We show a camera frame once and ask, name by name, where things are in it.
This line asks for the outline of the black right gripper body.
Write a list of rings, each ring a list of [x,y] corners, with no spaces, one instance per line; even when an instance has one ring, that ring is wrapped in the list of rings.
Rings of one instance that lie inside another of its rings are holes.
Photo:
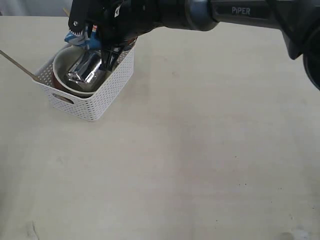
[[[68,27],[77,37],[96,26],[103,48],[122,45],[160,25],[157,0],[73,0]]]

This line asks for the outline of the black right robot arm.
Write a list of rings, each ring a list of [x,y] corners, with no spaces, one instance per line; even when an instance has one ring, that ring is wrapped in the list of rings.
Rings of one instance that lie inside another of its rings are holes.
[[[76,36],[90,35],[96,27],[103,70],[156,28],[206,32],[219,23],[280,30],[289,57],[302,57],[309,80],[320,86],[317,0],[74,0],[68,19]]]

